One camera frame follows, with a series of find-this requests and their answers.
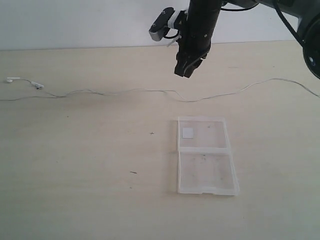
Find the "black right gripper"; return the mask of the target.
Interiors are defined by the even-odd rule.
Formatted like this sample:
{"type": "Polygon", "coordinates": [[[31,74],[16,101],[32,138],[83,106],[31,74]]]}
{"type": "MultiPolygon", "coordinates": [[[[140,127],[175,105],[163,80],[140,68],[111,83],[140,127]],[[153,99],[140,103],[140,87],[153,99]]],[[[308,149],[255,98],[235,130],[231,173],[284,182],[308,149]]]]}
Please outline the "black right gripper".
{"type": "Polygon", "coordinates": [[[174,73],[190,78],[207,58],[212,35],[220,14],[220,0],[191,0],[187,10],[186,23],[178,40],[178,53],[174,73]]]}

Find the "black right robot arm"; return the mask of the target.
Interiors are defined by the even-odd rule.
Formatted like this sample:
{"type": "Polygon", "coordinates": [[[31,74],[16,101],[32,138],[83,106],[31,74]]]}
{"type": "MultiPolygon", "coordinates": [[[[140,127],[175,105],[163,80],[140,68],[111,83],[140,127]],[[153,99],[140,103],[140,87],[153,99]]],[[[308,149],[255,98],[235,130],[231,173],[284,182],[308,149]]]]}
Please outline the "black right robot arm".
{"type": "MultiPolygon", "coordinates": [[[[252,8],[262,4],[275,9],[278,17],[302,48],[310,72],[320,76],[320,2],[318,0],[232,0],[252,8]]],[[[191,0],[182,20],[175,22],[180,37],[174,73],[189,78],[210,51],[212,36],[222,9],[221,0],[191,0]]]]}

